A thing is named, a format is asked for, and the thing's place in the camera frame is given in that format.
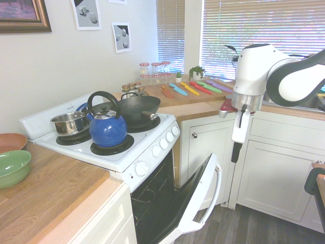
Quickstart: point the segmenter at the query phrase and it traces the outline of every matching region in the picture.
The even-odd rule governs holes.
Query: wall
[[[77,31],[71,1],[45,0],[52,32],[0,34],[0,133],[18,119],[82,95],[119,92],[157,60],[155,1],[99,0],[102,30]],[[111,22],[129,22],[132,51],[116,54]]]

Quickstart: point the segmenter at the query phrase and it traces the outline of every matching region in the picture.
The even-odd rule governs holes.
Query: window blinds
[[[184,73],[185,0],[156,0],[158,61]]]
[[[325,49],[324,0],[205,0],[201,66],[206,74],[235,79],[237,52],[269,43],[285,54],[308,55]]]

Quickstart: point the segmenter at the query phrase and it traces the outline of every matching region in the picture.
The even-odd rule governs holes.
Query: framed picture
[[[71,0],[71,3],[78,31],[102,29],[98,0]]]
[[[131,51],[129,23],[112,23],[116,53]]]
[[[126,0],[108,0],[109,3],[114,3],[114,4],[125,4],[126,5]]]
[[[0,33],[51,31],[44,0],[0,0]]]

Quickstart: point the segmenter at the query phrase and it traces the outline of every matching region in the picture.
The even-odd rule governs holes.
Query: green bowl
[[[24,150],[0,154],[0,189],[14,186],[25,179],[30,171],[31,154]]]

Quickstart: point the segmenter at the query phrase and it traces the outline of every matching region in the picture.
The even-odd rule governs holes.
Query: blue pot
[[[95,96],[102,96],[110,100],[116,107],[115,111],[108,111],[106,114],[96,114],[92,107],[92,99]],[[97,146],[111,147],[121,144],[127,136],[126,122],[121,116],[121,108],[116,98],[106,91],[97,91],[90,95],[87,108],[93,119],[90,121],[89,132]]]

